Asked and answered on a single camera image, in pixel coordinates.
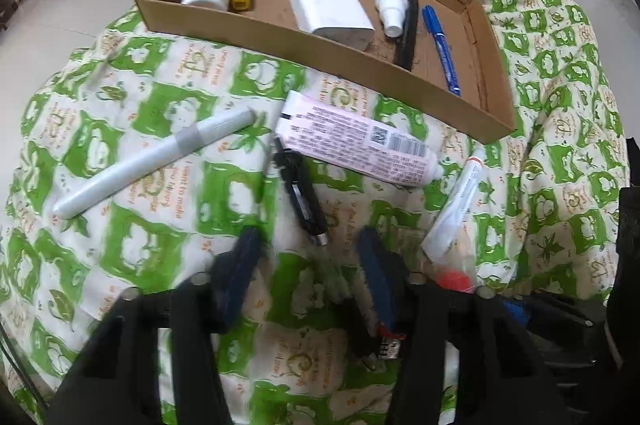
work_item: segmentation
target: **cardboard box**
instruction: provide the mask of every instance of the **cardboard box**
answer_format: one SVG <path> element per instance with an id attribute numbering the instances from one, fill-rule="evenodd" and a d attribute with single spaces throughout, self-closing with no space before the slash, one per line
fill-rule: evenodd
<path id="1" fill-rule="evenodd" d="M 303 33 L 289 0 L 253 0 L 250 12 L 217 12 L 180 0 L 136 0 L 150 30 L 240 46 L 310 66 L 374 89 L 489 143 L 514 128 L 511 86 L 494 32 L 476 0 L 418 0 L 436 9 L 451 48 L 462 97 L 449 93 L 433 37 L 418 19 L 414 68 L 392 64 L 374 0 L 360 0 L 376 34 L 364 52 Z"/>

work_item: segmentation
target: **wire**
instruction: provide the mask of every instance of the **wire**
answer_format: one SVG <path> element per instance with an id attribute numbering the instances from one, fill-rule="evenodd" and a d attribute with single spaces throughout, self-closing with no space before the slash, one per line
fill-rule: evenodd
<path id="1" fill-rule="evenodd" d="M 42 411 L 46 413 L 47 408 L 49 408 L 49 406 L 47 405 L 47 402 L 42 397 L 42 394 L 40 393 L 40 391 L 38 391 L 38 388 L 35 386 L 31 377 L 27 374 L 27 371 L 24 368 L 24 364 L 22 363 L 22 360 L 20 360 L 20 357 L 18 356 L 18 353 L 16 352 L 14 345 L 11 343 L 9 336 L 4 330 L 4 326 L 2 326 L 1 321 L 0 321 L 0 335 L 2 335 L 2 340 L 0 340 L 0 350 L 2 350 L 2 354 L 7 360 L 9 360 L 9 363 L 11 364 L 15 372 L 18 374 L 18 376 L 20 376 L 20 379 L 22 380 L 22 383 L 25 385 L 25 387 L 29 389 L 29 391 L 35 398 L 36 403 L 38 404 L 38 407 L 40 407 L 40 409 L 42 409 Z M 9 349 L 9 351 L 11 352 L 11 355 L 8 354 L 4 345 L 6 345 L 6 347 Z"/>

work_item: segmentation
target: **white power adapter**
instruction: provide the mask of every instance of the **white power adapter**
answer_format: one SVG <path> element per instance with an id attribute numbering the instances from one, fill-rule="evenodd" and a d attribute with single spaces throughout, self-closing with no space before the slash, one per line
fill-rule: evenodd
<path id="1" fill-rule="evenodd" d="M 363 51 L 374 28 L 359 0 L 289 0 L 298 28 Z"/>

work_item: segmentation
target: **blue pen cap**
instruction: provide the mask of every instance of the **blue pen cap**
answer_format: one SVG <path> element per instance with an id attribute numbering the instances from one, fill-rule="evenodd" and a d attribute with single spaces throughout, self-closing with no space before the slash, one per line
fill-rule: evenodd
<path id="1" fill-rule="evenodd" d="M 425 25 L 427 25 L 427 30 L 431 34 L 434 33 L 443 33 L 442 26 L 440 25 L 440 21 L 438 20 L 438 16 L 436 15 L 436 11 L 432 6 L 427 5 L 422 9 L 422 17 L 424 19 Z"/>

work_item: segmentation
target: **tablecloth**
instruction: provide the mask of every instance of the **tablecloth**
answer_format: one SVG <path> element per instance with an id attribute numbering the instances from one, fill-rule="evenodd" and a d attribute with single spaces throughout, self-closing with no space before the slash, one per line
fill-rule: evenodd
<path id="1" fill-rule="evenodd" d="M 573 0 L 479 1 L 510 78 L 517 128 L 485 146 L 485 171 L 455 246 L 475 251 L 479 282 L 496 290 L 604 298 L 616 270 L 618 191 L 628 185 L 628 166 L 593 28 Z M 148 32 L 133 8 L 94 46 L 72 53 L 22 118 L 20 166 L 2 214 L 0 315 L 44 391 L 59 386 L 124 287 L 174 287 L 254 224 L 267 236 L 265 257 L 239 323 L 215 338 L 234 421 L 383 423 L 398 363 L 381 361 L 372 372 L 348 354 L 271 163 L 273 129 L 290 90 L 404 129 L 441 153 L 445 175 L 423 189 L 309 160 L 341 268 L 362 304 L 353 240 L 363 225 L 377 227 L 412 271 L 426 269 L 420 242 L 477 142 L 338 77 Z M 240 104 L 259 113 L 252 126 L 70 221 L 52 216 L 57 199 L 117 160 Z M 162 409 L 173 423 L 168 340 L 161 331 Z M 442 423 L 455 405 L 456 355 L 449 353 Z M 41 420 L 7 361 L 4 374 Z"/>

